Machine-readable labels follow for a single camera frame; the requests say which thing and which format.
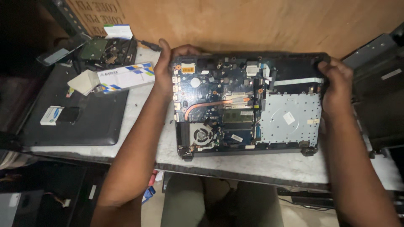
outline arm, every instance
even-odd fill
[[[156,81],[135,124],[123,142],[102,186],[92,227],[130,225],[140,227],[141,200],[154,169],[157,144],[167,108],[173,97],[168,65],[170,46],[164,39],[154,68]],[[173,56],[199,54],[191,45],[172,50]]]
[[[352,69],[339,60],[321,62],[330,80],[324,100],[332,195],[344,220],[359,226],[400,226],[387,192],[373,169],[351,106]]]

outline disassembled hard drive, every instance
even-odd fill
[[[181,56],[172,62],[178,154],[317,152],[325,53]]]
[[[133,65],[137,51],[136,40],[95,37],[82,48],[78,59],[88,64],[97,64],[103,69],[119,65]]]

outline laptop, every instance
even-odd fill
[[[178,155],[314,155],[326,53],[243,52],[172,62]]]
[[[128,91],[109,95],[90,93],[84,96],[78,91],[69,94],[67,82],[76,76],[73,67],[55,65],[20,132],[23,146],[85,146],[117,143]],[[74,122],[56,121],[55,125],[41,125],[41,119],[50,106],[64,107],[59,118],[63,112],[69,113],[68,111],[74,112],[70,115],[78,114],[78,116],[74,117]]]

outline hand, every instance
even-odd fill
[[[330,80],[323,100],[323,110],[327,117],[335,118],[341,115],[352,115],[351,105],[353,70],[336,58],[331,58],[330,64],[322,61],[318,69]]]
[[[201,53],[190,44],[179,46],[171,50],[170,45],[165,39],[160,39],[158,42],[162,51],[158,62],[154,67],[156,81],[154,82],[153,89],[156,89],[156,92],[164,95],[171,101],[173,98],[173,80],[171,78],[172,67],[170,67],[171,60],[177,56],[200,55]]]

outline screw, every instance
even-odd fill
[[[55,2],[55,4],[56,4],[58,7],[61,7],[61,6],[63,5],[63,2],[62,2],[61,0],[57,0],[57,1]]]

